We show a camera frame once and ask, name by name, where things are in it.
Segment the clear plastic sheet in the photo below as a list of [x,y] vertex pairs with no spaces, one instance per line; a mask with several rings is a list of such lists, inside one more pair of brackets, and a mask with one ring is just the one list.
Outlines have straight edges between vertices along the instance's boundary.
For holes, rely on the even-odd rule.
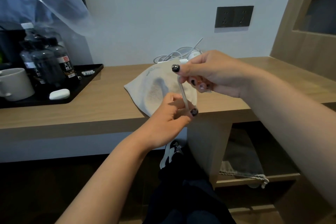
[[49,26],[61,20],[80,35],[93,34],[93,22],[82,0],[0,0],[0,21]]

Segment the shoe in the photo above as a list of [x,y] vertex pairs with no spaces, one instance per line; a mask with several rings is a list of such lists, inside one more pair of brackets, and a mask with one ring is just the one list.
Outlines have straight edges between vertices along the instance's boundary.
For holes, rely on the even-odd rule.
[[160,169],[168,165],[171,162],[173,155],[177,152],[183,155],[182,147],[180,146],[178,141],[173,140],[170,143],[166,144],[165,155],[160,162]]

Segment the hand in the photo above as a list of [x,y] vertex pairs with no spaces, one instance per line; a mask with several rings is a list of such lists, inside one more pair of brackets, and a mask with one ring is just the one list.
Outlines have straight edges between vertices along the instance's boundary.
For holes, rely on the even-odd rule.
[[182,96],[168,93],[159,108],[138,132],[144,135],[144,144],[148,150],[161,147],[172,141],[181,130],[198,114],[195,106],[189,102],[189,110],[185,109]]
[[216,50],[196,56],[185,65],[173,65],[173,71],[181,76],[181,83],[190,76],[202,76],[213,83],[213,91],[235,98],[241,98],[253,75],[262,72]]

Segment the white mug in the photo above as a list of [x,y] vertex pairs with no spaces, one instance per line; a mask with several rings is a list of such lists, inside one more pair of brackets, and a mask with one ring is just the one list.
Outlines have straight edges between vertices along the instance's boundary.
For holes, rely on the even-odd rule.
[[34,94],[33,86],[23,68],[0,71],[0,97],[8,101],[18,101]]

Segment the electrical socket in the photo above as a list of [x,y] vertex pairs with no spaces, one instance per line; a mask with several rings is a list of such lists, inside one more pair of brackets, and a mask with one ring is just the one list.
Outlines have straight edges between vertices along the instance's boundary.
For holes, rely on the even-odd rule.
[[215,28],[232,27],[235,11],[233,6],[217,7]]
[[250,21],[253,12],[253,5],[250,6],[236,6],[234,8],[233,27],[247,27],[250,26]]
[[252,12],[253,6],[217,7],[215,28],[249,26]]

